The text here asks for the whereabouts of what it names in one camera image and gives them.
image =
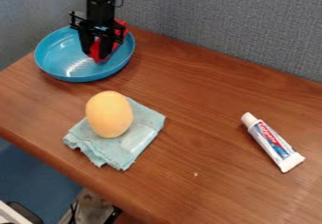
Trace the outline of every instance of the toothpaste tube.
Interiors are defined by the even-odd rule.
[[[241,122],[283,173],[304,161],[305,158],[293,150],[288,142],[279,137],[261,120],[245,113],[241,116]]]

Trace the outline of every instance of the blue chair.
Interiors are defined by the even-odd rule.
[[[56,224],[81,189],[58,172],[0,138],[0,200],[24,205]]]

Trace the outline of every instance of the wooden table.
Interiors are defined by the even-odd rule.
[[[145,223],[319,224],[322,85],[130,31],[132,60],[104,80],[57,81],[37,69],[32,53],[0,72],[0,136]],[[61,142],[88,99],[108,89],[166,116],[125,172],[96,168]],[[307,157],[287,174],[240,123],[247,111]]]

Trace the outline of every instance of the blue plate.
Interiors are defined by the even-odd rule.
[[[38,42],[34,49],[37,67],[53,78],[68,82],[89,82],[117,72],[126,64],[134,51],[134,39],[130,33],[125,42],[98,64],[81,52],[77,32],[64,27]]]

